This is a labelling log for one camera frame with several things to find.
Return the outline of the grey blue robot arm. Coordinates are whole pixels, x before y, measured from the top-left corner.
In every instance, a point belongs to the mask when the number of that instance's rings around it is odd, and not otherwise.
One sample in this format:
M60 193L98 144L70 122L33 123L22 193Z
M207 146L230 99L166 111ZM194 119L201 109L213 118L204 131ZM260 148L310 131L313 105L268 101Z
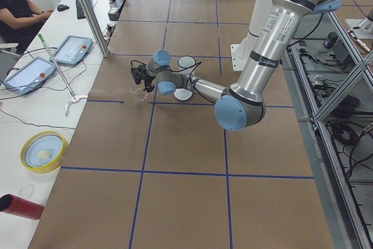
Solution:
M340 8L342 0L263 0L271 5L258 37L246 50L245 63L238 80L229 87L201 79L187 68L174 71L171 55L158 50L150 61L131 68L136 85L146 92L155 88L161 94L185 89L214 103L214 115L221 127L239 131L259 123L266 113L263 90L305 16L324 14Z

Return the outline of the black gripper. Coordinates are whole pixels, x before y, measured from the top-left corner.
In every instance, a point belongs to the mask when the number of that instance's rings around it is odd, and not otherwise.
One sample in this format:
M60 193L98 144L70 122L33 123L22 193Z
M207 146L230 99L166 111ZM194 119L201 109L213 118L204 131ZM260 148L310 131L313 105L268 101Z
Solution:
M154 73L148 68L147 65L141 65L140 71L142 73L142 80L144 80L144 90L146 92L152 92L154 90L154 85L152 85L154 80Z

